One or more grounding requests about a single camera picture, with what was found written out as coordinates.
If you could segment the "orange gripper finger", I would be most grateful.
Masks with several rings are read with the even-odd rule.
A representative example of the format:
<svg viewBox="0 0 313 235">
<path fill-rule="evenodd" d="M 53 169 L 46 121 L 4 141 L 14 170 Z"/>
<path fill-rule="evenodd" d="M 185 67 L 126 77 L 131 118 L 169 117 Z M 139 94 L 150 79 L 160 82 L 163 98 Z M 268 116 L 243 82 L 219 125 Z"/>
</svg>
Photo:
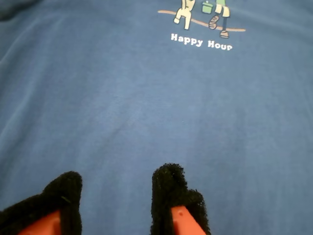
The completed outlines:
<svg viewBox="0 0 313 235">
<path fill-rule="evenodd" d="M 0 212 L 2 235 L 80 235 L 82 177 L 69 171 L 50 182 L 42 193 Z"/>
<path fill-rule="evenodd" d="M 200 192 L 189 189 L 179 164 L 159 167 L 152 176 L 152 235 L 211 234 Z"/>
</svg>

